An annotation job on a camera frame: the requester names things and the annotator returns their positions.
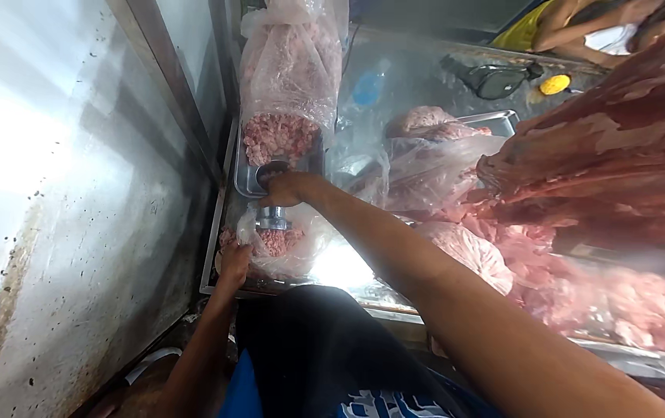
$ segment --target person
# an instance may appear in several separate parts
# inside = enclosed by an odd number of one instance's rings
[[[549,0],[498,35],[492,45],[515,51],[550,51],[614,68],[665,35],[662,3]]]
[[[284,173],[262,205],[310,204],[418,309],[464,379],[418,363],[341,290],[299,286],[241,300],[241,355],[220,417],[665,418],[665,401],[514,306],[382,209],[320,176]],[[235,292],[251,248],[225,250],[216,289],[153,416],[198,416],[217,389]]]

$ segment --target blue object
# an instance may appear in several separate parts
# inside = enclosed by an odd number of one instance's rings
[[[255,383],[255,369],[247,350],[243,350],[239,356],[218,418],[263,418],[263,405],[260,403],[260,394]]]
[[[373,69],[364,72],[358,78],[352,93],[353,101],[357,105],[372,106],[378,101],[383,88],[384,76],[391,66],[392,62],[382,58]]]

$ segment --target forearm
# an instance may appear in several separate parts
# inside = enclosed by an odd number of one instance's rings
[[[322,182],[304,200],[412,301],[454,364],[509,416],[665,416],[661,399],[531,318],[393,215]]]
[[[559,45],[565,45],[566,43],[582,39],[588,33],[593,33],[613,26],[614,24],[609,22],[608,18],[601,16],[590,22],[576,24],[574,26],[566,26],[554,31],[542,31],[540,28],[532,46],[536,52],[549,51]]]
[[[610,55],[608,53],[596,51],[594,49],[588,48],[582,43],[569,43],[567,45],[561,45],[552,49],[552,52],[559,53],[560,55],[564,55],[566,57],[582,58],[583,60],[588,60],[594,64],[598,64],[608,69],[616,67],[629,57]]]
[[[452,280],[418,305],[457,369],[512,418],[665,417],[665,402],[495,291]]]
[[[233,291],[217,287],[188,346],[172,369],[152,416],[199,416],[207,404],[207,396],[218,393],[233,300]]]
[[[345,236],[379,277],[412,301],[432,295],[446,271],[476,278],[389,212],[324,180],[309,187],[303,198]]]

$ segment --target bag of ground meat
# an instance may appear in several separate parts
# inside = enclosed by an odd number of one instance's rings
[[[281,156],[295,166],[320,136],[332,139],[343,62],[338,20],[347,20],[340,1],[276,0],[243,18],[239,88],[250,164]]]
[[[513,287],[513,272],[491,242],[479,238],[460,224],[423,223],[415,228],[438,248],[477,273],[490,286],[507,295]]]
[[[237,222],[241,245],[251,244],[250,263],[270,278],[302,278],[317,255],[328,245],[335,229],[313,207],[302,203],[285,210],[292,229],[261,229],[255,224],[258,207],[251,203]]]

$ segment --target plastic bottle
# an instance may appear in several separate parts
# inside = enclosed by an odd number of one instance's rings
[[[351,94],[353,101],[357,105],[368,107],[378,101],[381,89],[383,88],[384,76],[391,66],[391,61],[387,58],[382,58],[373,69],[365,71],[358,78]]]

